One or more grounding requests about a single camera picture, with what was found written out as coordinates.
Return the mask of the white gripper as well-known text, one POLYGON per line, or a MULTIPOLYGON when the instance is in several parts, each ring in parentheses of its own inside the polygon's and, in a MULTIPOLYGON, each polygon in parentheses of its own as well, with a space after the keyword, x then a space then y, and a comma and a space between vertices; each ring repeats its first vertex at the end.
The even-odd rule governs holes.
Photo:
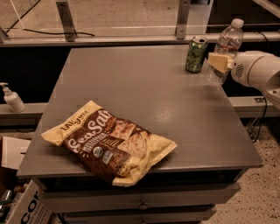
POLYGON ((260 51, 239 52, 233 60, 229 55, 210 52, 208 63, 221 73, 231 70, 232 78, 245 87, 264 86, 271 76, 269 64, 273 55, 260 51))

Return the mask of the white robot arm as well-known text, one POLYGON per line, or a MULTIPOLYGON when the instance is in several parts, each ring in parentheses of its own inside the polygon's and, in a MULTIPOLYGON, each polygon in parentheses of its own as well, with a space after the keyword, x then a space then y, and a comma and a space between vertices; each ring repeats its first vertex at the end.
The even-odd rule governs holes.
POLYGON ((229 55, 210 52, 208 63, 218 72, 231 71, 234 81, 259 90, 277 109, 280 109, 280 58, 260 51, 238 52, 229 55))

